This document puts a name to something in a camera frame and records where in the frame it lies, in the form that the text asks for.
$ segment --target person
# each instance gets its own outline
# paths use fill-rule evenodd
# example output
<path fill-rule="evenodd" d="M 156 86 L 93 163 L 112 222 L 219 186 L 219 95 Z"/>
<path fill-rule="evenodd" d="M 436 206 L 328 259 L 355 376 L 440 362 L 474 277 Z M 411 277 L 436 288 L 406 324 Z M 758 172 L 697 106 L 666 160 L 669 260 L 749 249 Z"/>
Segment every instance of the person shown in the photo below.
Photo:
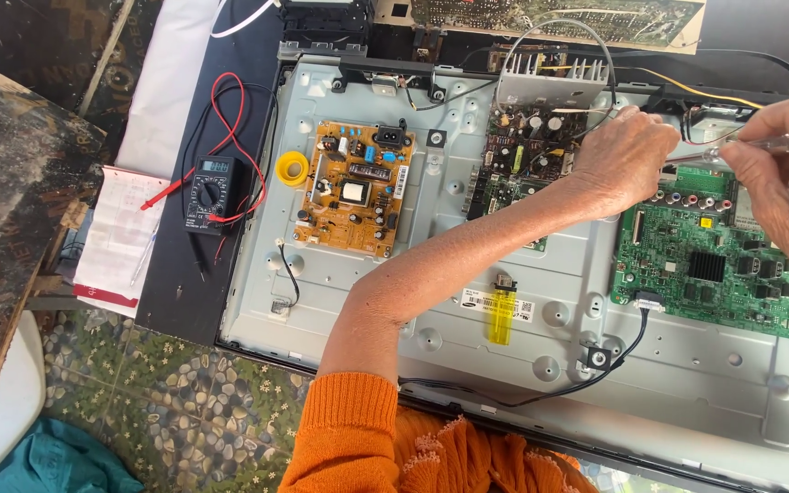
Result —
<path fill-rule="evenodd" d="M 738 137 L 784 133 L 789 100 L 758 111 Z M 653 195 L 678 141 L 679 133 L 658 115 L 625 107 L 586 135 L 570 175 L 449 229 L 360 279 L 324 348 L 279 491 L 595 491 L 574 460 L 529 447 L 522 437 L 398 408 L 398 332 L 526 243 Z M 751 194 L 755 218 L 789 256 L 789 159 L 778 161 L 743 142 L 729 143 L 721 153 Z"/>

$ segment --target teal cloth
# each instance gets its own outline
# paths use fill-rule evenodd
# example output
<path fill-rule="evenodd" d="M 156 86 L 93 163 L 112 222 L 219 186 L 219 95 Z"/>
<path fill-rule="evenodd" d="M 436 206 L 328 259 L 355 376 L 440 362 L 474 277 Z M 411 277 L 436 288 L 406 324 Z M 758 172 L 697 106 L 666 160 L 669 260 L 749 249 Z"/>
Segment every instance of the teal cloth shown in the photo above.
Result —
<path fill-rule="evenodd" d="M 84 431 L 38 418 L 0 464 L 0 493 L 138 493 L 144 488 Z"/>

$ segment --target gray cable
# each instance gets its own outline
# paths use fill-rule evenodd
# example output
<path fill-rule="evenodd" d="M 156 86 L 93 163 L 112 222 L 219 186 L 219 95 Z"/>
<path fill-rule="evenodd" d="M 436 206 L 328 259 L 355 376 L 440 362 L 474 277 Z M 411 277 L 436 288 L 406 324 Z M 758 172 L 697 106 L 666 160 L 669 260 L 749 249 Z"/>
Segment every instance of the gray cable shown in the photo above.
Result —
<path fill-rule="evenodd" d="M 540 22 L 538 24 L 535 24 L 534 26 L 529 28 L 526 32 L 524 32 L 522 34 L 522 36 L 520 36 L 519 38 L 516 39 L 516 41 L 514 41 L 513 45 L 510 47 L 510 50 L 507 51 L 507 56 L 504 57 L 504 64 L 501 65 L 501 74 L 498 76 L 498 84 L 495 84 L 495 105 L 498 106 L 498 111 L 500 111 L 502 113 L 506 113 L 507 112 L 507 111 L 504 110 L 503 107 L 501 107 L 500 99 L 498 98 L 498 91 L 500 90 L 500 87 L 501 87 L 501 76 L 504 75 L 504 71 L 507 70 L 508 62 L 510 61 L 510 56 L 513 55 L 513 51 L 516 50 L 516 47 L 519 46 L 520 42 L 523 39 L 525 39 L 526 36 L 531 34 L 532 31 L 534 31 L 535 29 L 540 29 L 541 27 L 547 26 L 549 24 L 555 24 L 556 22 L 564 22 L 564 23 L 567 23 L 567 24 L 573 24 L 573 25 L 585 30 L 586 32 L 589 32 L 590 36 L 592 36 L 595 39 L 595 41 L 601 47 L 601 50 L 605 53 L 605 58 L 608 59 L 608 77 L 611 77 L 612 79 L 616 80 L 614 78 L 614 61 L 611 59 L 611 53 L 608 51 L 608 47 L 605 45 L 604 40 L 601 39 L 601 37 L 598 35 L 597 32 L 595 32 L 593 30 L 593 28 L 587 26 L 586 24 L 583 24 L 582 22 L 580 22 L 578 20 L 574 20 L 572 18 L 553 18 L 553 19 L 549 19 L 549 20 L 544 20 L 544 21 L 542 21 L 542 22 Z"/>

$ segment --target power supply board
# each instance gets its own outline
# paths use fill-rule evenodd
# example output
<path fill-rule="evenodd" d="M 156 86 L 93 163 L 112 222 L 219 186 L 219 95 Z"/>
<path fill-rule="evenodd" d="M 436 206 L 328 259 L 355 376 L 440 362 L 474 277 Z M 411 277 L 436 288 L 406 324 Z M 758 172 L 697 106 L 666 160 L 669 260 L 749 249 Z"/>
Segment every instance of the power supply board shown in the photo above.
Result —
<path fill-rule="evenodd" d="M 389 258 L 416 141 L 406 130 L 319 123 L 294 239 Z"/>
<path fill-rule="evenodd" d="M 732 173 L 663 169 L 659 191 L 623 213 L 611 300 L 789 338 L 789 259 Z"/>
<path fill-rule="evenodd" d="M 467 220 L 481 218 L 534 194 L 571 173 L 574 135 L 586 130 L 586 113 L 559 113 L 543 105 L 495 103 L 489 115 L 482 163 L 471 174 L 465 206 Z M 546 239 L 526 248 L 539 252 Z"/>

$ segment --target digital multimeter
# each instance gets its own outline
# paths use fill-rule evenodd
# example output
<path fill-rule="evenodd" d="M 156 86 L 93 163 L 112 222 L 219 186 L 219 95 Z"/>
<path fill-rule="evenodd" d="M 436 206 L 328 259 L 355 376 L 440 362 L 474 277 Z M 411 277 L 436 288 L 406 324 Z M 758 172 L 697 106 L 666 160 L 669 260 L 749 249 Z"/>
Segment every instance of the digital multimeter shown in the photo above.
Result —
<path fill-rule="evenodd" d="M 237 194 L 242 167 L 242 162 L 236 158 L 225 156 L 196 158 L 185 211 L 185 231 L 215 236 L 224 234 L 223 225 L 217 221 L 210 221 L 209 216 L 214 214 L 226 218 L 233 214 L 233 199 Z"/>

